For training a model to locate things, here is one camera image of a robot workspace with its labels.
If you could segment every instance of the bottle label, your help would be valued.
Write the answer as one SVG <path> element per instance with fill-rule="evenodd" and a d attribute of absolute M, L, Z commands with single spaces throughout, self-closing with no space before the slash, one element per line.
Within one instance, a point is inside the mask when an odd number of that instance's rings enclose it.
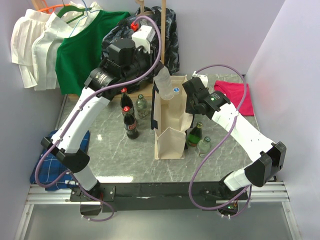
<path fill-rule="evenodd" d="M 134 121 L 134 124 L 132 124 L 132 125 L 124 124 L 124 128 L 129 130 L 129 131 L 134 130 L 136 127 L 137 127 L 137 122 L 136 121 Z"/>
<path fill-rule="evenodd" d="M 188 141 L 188 144 L 191 146 L 191 147 L 196 147 L 197 146 L 197 143 L 192 143 L 190 141 Z"/>

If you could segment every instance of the black motor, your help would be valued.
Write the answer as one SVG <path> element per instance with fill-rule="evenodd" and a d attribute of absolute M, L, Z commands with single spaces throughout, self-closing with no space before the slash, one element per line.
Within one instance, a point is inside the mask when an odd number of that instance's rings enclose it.
<path fill-rule="evenodd" d="M 128 82 L 144 74 L 154 63 L 152 53 L 144 52 L 144 47 L 136 44 L 132 39 L 121 38 L 109 46 L 109 57 L 105 57 L 100 66 L 91 71 L 85 85 L 94 91 L 106 86 Z M 153 71 L 148 78 L 154 77 Z M 134 88 L 139 82 L 130 84 L 127 89 Z M 112 100 L 122 87 L 113 88 L 101 95 Z"/>

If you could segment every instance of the blue plaid cloth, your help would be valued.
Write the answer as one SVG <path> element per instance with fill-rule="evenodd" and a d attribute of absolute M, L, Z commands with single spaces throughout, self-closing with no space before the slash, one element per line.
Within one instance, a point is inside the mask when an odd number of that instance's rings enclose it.
<path fill-rule="evenodd" d="M 49 135 L 51 138 L 57 131 L 52 131 Z M 86 134 L 84 135 L 84 138 L 80 144 L 80 149 L 84 151 L 85 153 L 88 151 L 88 146 L 89 146 L 89 139 L 90 139 L 90 132 L 87 131 Z M 43 156 L 43 154 L 46 153 L 47 150 L 43 150 L 41 156 L 39 157 L 33 171 L 30 177 L 30 183 L 35 184 L 36 179 L 35 179 L 35 172 L 36 172 L 36 167 L 38 165 L 38 162 L 40 161 L 40 158 Z M 39 171 L 39 180 L 42 184 L 50 184 L 52 183 L 60 174 L 62 174 L 67 168 L 63 166 L 58 159 L 51 153 L 44 159 L 43 164 L 40 168 Z M 74 182 L 72 177 L 69 174 L 65 174 L 55 185 L 46 188 L 45 190 L 47 191 L 55 191 L 58 189 L 67 189 L 71 188 L 74 186 Z"/>

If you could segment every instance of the plastic bottle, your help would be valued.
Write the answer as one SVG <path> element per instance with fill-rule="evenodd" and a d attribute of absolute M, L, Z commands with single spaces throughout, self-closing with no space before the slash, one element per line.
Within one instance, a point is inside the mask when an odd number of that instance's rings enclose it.
<path fill-rule="evenodd" d="M 196 146 L 196 154 L 201 158 L 204 158 L 211 149 L 211 139 L 206 136 L 204 139 L 200 140 Z"/>
<path fill-rule="evenodd" d="M 173 89 L 173 98 L 169 102 L 169 114 L 177 118 L 180 116 L 180 107 L 181 107 L 181 94 L 180 89 L 175 87 Z"/>
<path fill-rule="evenodd" d="M 138 117 L 141 119 L 146 118 L 149 114 L 148 102 L 142 94 L 139 94 L 135 102 L 135 109 L 138 112 Z"/>
<path fill-rule="evenodd" d="M 158 75 L 154 77 L 154 82 L 159 89 L 159 95 L 163 100 L 170 100 L 174 97 L 170 73 L 165 66 L 163 66 Z"/>

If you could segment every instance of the pink cloth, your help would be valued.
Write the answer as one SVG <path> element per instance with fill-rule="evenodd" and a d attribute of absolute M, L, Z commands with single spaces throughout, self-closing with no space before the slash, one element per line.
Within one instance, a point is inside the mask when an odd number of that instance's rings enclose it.
<path fill-rule="evenodd" d="M 230 102 L 238 107 L 242 96 L 244 95 L 244 85 L 242 83 L 233 83 L 227 81 L 216 81 L 214 84 L 214 90 L 220 91 L 230 99 Z M 249 84 L 246 84 L 246 96 L 242 106 L 239 109 L 239 113 L 243 116 L 254 116 L 254 107 L 252 106 L 250 97 Z"/>

